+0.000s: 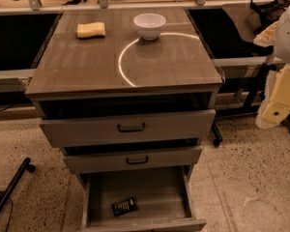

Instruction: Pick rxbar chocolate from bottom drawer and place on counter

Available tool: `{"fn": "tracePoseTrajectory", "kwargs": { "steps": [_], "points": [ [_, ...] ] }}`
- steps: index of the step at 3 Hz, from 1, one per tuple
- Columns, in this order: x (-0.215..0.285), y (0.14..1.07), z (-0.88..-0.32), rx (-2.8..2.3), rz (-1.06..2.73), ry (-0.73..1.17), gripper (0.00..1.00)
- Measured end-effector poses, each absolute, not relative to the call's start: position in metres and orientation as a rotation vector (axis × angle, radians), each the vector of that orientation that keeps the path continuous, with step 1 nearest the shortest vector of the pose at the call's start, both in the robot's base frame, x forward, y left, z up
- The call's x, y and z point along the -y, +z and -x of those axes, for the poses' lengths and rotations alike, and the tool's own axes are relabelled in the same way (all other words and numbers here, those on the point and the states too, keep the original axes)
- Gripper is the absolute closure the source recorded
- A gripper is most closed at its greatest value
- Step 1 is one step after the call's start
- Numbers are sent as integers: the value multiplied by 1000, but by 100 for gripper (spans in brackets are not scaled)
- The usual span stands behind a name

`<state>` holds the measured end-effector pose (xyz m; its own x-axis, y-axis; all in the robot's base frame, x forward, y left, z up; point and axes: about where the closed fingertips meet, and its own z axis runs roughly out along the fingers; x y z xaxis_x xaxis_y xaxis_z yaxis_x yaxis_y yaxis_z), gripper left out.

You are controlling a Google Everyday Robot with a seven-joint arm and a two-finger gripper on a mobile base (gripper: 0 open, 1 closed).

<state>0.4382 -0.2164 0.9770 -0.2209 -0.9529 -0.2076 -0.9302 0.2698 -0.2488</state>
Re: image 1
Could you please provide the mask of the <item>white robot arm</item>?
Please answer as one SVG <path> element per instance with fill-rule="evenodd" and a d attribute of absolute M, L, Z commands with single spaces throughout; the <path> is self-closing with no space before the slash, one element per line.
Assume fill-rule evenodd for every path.
<path fill-rule="evenodd" d="M 253 43 L 274 47 L 274 56 L 285 63 L 278 72 L 270 71 L 266 81 L 265 99 L 261 102 L 255 124 L 260 129 L 278 126 L 290 114 L 290 6 L 260 34 Z"/>

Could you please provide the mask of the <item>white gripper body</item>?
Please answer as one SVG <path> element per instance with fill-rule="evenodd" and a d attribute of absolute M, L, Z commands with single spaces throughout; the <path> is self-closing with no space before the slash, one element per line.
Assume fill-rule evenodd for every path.
<path fill-rule="evenodd" d="M 278 126 L 290 115 L 290 64 L 280 71 L 269 71 L 265 99 L 261 102 L 255 125 L 260 129 Z"/>

